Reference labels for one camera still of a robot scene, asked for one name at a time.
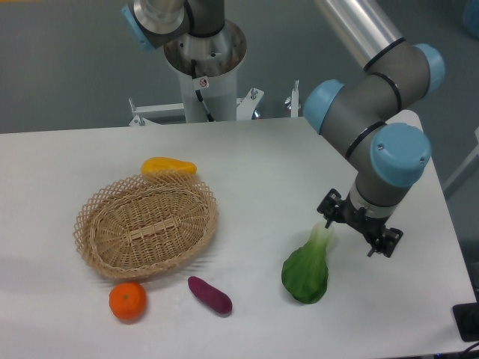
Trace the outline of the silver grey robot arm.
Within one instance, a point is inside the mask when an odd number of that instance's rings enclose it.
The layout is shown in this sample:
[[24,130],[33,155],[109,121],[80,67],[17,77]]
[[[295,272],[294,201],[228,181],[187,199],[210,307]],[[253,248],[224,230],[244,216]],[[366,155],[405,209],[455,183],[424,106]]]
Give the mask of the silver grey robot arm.
[[[393,117],[441,84],[445,63],[427,44],[412,45],[375,1],[319,1],[326,21],[365,78],[355,86],[328,80],[302,108],[356,170],[346,197],[331,190],[318,206],[328,223],[345,223],[374,253],[390,257],[402,232],[387,220],[430,160],[430,142],[418,128]],[[245,57],[243,32],[225,18],[223,1],[131,1],[121,11],[139,46],[163,48],[183,80],[190,123],[239,120],[237,87],[226,84]]]

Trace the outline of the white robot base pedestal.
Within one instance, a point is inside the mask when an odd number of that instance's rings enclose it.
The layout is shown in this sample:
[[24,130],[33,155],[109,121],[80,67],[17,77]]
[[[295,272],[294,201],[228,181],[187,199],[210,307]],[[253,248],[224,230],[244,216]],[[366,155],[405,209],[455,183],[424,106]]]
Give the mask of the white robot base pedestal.
[[242,30],[226,20],[223,29],[212,37],[191,34],[172,40],[164,47],[165,59],[178,76],[182,101],[192,105],[196,91],[213,98],[213,111],[219,97],[227,98],[228,117],[233,117],[237,99],[237,71],[246,54]]

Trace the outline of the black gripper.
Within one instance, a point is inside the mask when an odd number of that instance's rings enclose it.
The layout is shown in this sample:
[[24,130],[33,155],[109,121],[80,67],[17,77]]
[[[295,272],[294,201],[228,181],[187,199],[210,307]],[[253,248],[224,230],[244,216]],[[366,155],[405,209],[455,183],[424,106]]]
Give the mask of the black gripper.
[[350,200],[342,200],[340,193],[332,188],[322,199],[317,212],[325,219],[325,228],[329,229],[333,222],[347,224],[363,235],[371,249],[367,256],[382,254],[391,257],[403,232],[397,228],[386,228],[388,216],[374,218],[367,214],[364,207],[356,209]]

